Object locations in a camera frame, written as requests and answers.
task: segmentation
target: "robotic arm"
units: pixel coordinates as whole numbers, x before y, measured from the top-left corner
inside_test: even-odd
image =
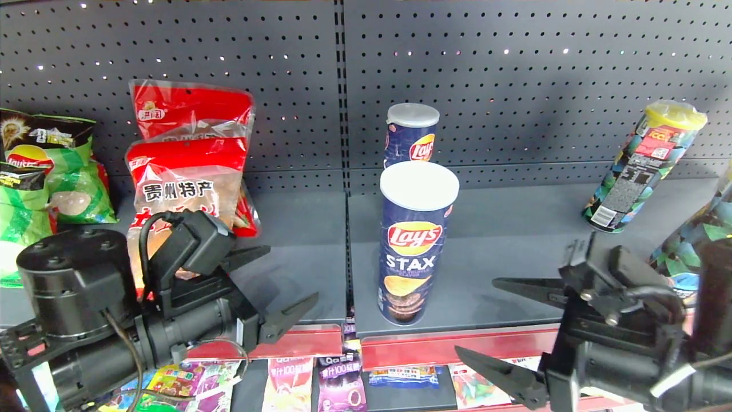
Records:
[[[170,237],[149,262],[146,229],[152,222],[141,236],[144,295],[152,292],[154,301],[137,302],[121,233],[63,232],[18,255],[36,317],[0,332],[0,389],[17,388],[33,412],[51,412],[49,397],[66,411],[87,408],[135,374],[141,378],[144,370],[180,362],[194,342],[236,336],[234,345],[246,358],[259,344],[275,343],[315,306],[317,293],[265,318],[228,272],[269,253],[268,246],[232,251],[234,234],[201,211],[153,217],[171,224]],[[180,268],[200,276],[177,279]],[[3,373],[10,379],[3,382]]]
[[[564,309],[538,372],[455,347],[458,357],[534,411],[575,412],[595,387],[651,412],[732,411],[732,239],[702,252],[694,334],[684,305],[649,265],[594,234],[567,248],[561,279],[496,279],[499,289]]]

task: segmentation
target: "green chip bag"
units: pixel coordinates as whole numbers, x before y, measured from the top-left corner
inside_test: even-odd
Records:
[[[116,223],[109,193],[92,161],[94,121],[0,109],[5,159],[18,167],[52,167],[46,186],[59,223]]]
[[[15,258],[53,234],[48,214],[47,169],[0,163],[0,287],[23,287]]]

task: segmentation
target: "screw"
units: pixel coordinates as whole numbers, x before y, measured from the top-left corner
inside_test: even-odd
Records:
[[[617,326],[618,321],[620,320],[620,317],[616,313],[611,313],[608,315],[608,317],[605,318],[605,323],[607,323],[610,326]]]

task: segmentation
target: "yellow can lid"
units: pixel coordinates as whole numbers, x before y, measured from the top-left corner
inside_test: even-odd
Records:
[[[706,114],[696,111],[689,103],[658,100],[646,107],[648,126],[668,125],[682,130],[701,130],[707,122]]]

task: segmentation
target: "blue chip can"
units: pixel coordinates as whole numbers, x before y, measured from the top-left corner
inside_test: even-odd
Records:
[[[440,112],[418,103],[400,103],[389,108],[384,149],[384,168],[404,161],[429,161],[435,147],[435,129]]]
[[[421,319],[460,183],[435,163],[403,162],[381,174],[378,308],[395,325]]]

